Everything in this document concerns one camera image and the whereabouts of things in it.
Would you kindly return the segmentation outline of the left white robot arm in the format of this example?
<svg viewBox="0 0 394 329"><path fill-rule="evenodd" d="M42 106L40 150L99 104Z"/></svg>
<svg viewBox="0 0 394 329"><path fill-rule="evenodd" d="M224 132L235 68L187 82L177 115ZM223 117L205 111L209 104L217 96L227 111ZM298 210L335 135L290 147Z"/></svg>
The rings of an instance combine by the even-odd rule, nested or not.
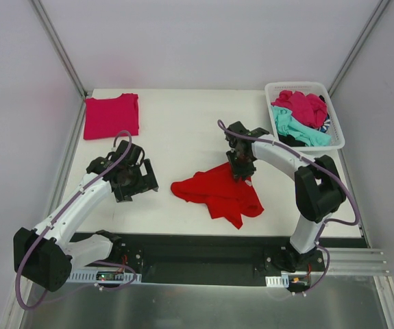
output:
<svg viewBox="0 0 394 329"><path fill-rule="evenodd" d="M107 197L130 202L133 196L157 191L158 183L145 150L121 141L105 157L95 158L77 188L33 229L20 228L13 238L14 270L49 292L55 292L73 271L98 260L124 264L122 238L99 230L72 242L77 229Z"/></svg>

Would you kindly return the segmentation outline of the white plastic basket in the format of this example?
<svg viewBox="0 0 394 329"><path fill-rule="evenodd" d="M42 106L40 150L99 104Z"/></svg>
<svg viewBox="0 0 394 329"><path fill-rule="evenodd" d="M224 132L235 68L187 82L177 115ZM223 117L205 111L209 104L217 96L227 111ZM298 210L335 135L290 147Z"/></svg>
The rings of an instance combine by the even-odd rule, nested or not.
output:
<svg viewBox="0 0 394 329"><path fill-rule="evenodd" d="M268 83L265 88L265 96L267 100L267 105L269 108L269 116L271 120L271 128L275 137L278 138L278 133L275 127L275 122L273 118L273 113L271 111L271 102L275 101L278 98L278 95L283 90L290 91L300 91L303 94L307 95L309 93L315 94L319 96L328 107L328 114L331 118L331 125L326 134L330 135L332 140L329 146L325 147L294 147L294 149L298 151L304 152L315 152L315 151L331 151L340 149L345 145L345 139L343 136L343 132L341 126L338 122L336 111L330 99L330 96L325 88L325 86L318 82L273 82Z"/></svg>

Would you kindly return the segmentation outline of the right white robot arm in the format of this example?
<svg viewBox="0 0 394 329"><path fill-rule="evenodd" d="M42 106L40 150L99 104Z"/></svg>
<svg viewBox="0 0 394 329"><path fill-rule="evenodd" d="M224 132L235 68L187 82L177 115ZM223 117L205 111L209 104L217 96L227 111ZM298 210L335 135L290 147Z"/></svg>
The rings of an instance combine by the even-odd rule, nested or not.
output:
<svg viewBox="0 0 394 329"><path fill-rule="evenodd" d="M218 124L230 146L226 155L236 181L249 179L256 171L257 160L272 165L294 181L299 219L286 247L271 257L271 263L281 271L302 270L317 250L324 220L347 198L333 159L301 154L276 141L261 127L248 130L239 121L228 127L222 122Z"/></svg>

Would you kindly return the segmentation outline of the red t shirt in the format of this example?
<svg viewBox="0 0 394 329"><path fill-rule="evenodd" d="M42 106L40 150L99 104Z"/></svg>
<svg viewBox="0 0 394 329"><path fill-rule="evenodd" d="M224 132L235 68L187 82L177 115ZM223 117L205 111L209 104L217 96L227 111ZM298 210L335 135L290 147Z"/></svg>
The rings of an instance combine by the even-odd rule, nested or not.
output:
<svg viewBox="0 0 394 329"><path fill-rule="evenodd" d="M171 184L174 196L186 202L205 204L212 219L224 218L236 229L243 217L257 217L264 212L251 177L235 180L229 163Z"/></svg>

